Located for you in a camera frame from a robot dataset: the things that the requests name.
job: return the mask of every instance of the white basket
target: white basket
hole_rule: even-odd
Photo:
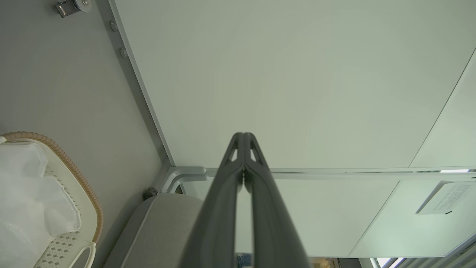
[[[46,136],[15,132],[0,136],[3,142],[33,142],[41,146],[48,159],[46,175],[54,176],[79,210],[81,228],[55,238],[33,268],[71,268],[84,250],[90,249],[85,268],[96,254],[96,242],[102,230],[102,210],[88,182],[64,151]]]

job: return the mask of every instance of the plastic handle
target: plastic handle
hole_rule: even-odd
[[[84,268],[91,268],[92,266],[92,263],[94,261],[94,257],[96,256],[96,243],[94,242],[90,242],[89,245],[83,247],[79,253],[76,255],[76,257],[74,258],[74,260],[71,262],[70,266],[68,268],[72,268],[73,265],[76,263],[76,261],[79,259],[79,257],[81,256],[81,254],[83,254],[83,252],[89,248],[89,256],[88,256],[88,261],[86,261],[86,265],[84,266]]]
[[[230,268],[235,265],[236,199],[243,183],[252,196],[253,267],[310,268],[278,187],[251,133],[236,133],[231,138],[188,238],[179,268]]]

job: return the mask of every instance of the metal frame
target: metal frame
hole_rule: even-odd
[[[475,172],[468,173],[439,173],[439,172],[273,172],[275,179],[375,179],[375,180],[441,180],[441,179],[467,179],[476,177]],[[160,193],[174,193],[177,187],[184,182],[205,181],[214,178],[216,169],[204,167],[170,167],[167,175],[159,188]]]
[[[345,172],[427,172],[427,171],[440,171],[448,169],[476,169],[476,165],[472,166],[440,166],[440,167],[389,167],[389,168],[270,168],[273,173],[307,173],[307,174],[318,174],[318,173],[345,173]],[[217,168],[207,168],[207,172],[213,173],[216,172]]]
[[[124,29],[124,24],[122,24],[122,20],[120,19],[120,16],[119,16],[119,10],[116,6],[115,1],[109,0],[109,5],[111,6],[112,15],[114,16],[114,19],[116,20],[119,33],[121,34],[122,41],[124,42],[124,46],[126,47],[126,52],[129,56],[132,69],[134,70],[134,73],[137,77],[137,81],[139,82],[139,87],[142,90],[142,94],[144,94],[144,99],[146,100],[147,107],[149,108],[149,111],[150,111],[150,115],[152,116],[152,119],[154,120],[155,127],[157,128],[157,132],[159,133],[160,139],[162,140],[162,143],[164,145],[165,152],[167,153],[167,156],[169,157],[170,165],[175,166],[172,153],[170,152],[169,146],[167,145],[167,142],[165,140],[164,133],[162,131],[162,128],[160,127],[159,119],[157,118],[157,114],[155,113],[154,107],[152,106],[152,102],[150,101],[150,97],[149,97],[149,94],[147,93],[144,80],[142,79],[142,76],[140,75],[139,66],[137,65],[136,58],[134,57],[134,53],[130,47],[129,39],[127,38],[127,34]]]
[[[391,258],[382,268],[390,268],[397,260],[398,258]]]

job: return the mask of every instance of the white label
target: white label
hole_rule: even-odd
[[[416,213],[448,214],[474,188],[474,185],[475,181],[441,182]]]

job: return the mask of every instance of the screw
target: screw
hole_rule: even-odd
[[[111,21],[111,29],[113,31],[119,31],[119,27],[118,27],[118,24],[116,23],[116,21]]]
[[[125,48],[120,48],[119,53],[124,59],[127,57],[127,50]]]

